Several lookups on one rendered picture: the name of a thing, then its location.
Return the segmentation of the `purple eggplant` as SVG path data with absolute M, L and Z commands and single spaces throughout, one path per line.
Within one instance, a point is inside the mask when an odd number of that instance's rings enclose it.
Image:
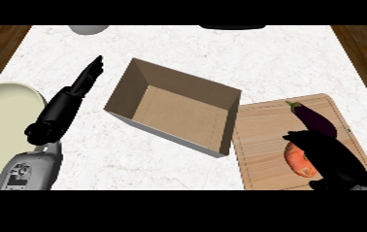
M 290 112 L 303 123 L 306 129 L 335 138 L 337 129 L 331 122 L 299 102 L 287 101 L 287 104 L 290 106 Z

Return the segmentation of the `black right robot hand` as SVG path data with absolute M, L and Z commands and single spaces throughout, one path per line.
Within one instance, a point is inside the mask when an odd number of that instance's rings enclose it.
M 284 139 L 301 150 L 322 178 L 307 183 L 313 190 L 344 191 L 356 186 L 367 188 L 367 169 L 340 143 L 324 134 L 301 130 L 290 131 Z

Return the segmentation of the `wooden cutting board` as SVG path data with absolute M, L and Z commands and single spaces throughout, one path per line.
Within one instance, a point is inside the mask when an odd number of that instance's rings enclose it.
M 321 179 L 316 174 L 303 178 L 290 169 L 284 159 L 288 131 L 304 130 L 290 112 L 288 102 L 299 102 L 334 125 L 337 139 L 367 168 L 367 154 L 357 144 L 331 97 L 321 93 L 279 99 L 237 107 L 232 144 L 245 190 L 309 190 L 309 181 Z

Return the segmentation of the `grey round object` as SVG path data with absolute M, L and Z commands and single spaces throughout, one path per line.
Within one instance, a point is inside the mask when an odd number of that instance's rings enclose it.
M 70 25 L 72 31 L 79 35 L 94 35 L 107 28 L 107 25 Z

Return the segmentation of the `cream round bowl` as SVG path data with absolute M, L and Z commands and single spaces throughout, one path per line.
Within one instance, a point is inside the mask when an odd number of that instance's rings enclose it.
M 45 101 L 21 83 L 0 83 L 0 172 L 17 153 L 33 150 L 24 130 L 35 122 Z

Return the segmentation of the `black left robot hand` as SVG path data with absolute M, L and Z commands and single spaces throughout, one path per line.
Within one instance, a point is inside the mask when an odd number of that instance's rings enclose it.
M 26 141 L 36 146 L 55 143 L 73 122 L 82 98 L 103 73 L 101 56 L 97 56 L 80 71 L 70 86 L 64 86 L 46 103 L 35 123 L 24 130 Z

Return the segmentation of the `brown cardboard box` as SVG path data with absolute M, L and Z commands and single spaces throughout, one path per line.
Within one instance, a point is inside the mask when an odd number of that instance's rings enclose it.
M 132 59 L 104 111 L 129 126 L 222 157 L 229 154 L 240 90 Z

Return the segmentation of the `black flat object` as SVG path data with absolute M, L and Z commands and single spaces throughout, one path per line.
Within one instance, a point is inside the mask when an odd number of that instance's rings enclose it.
M 260 29 L 265 25 L 198 25 L 204 29 L 212 30 L 250 30 Z

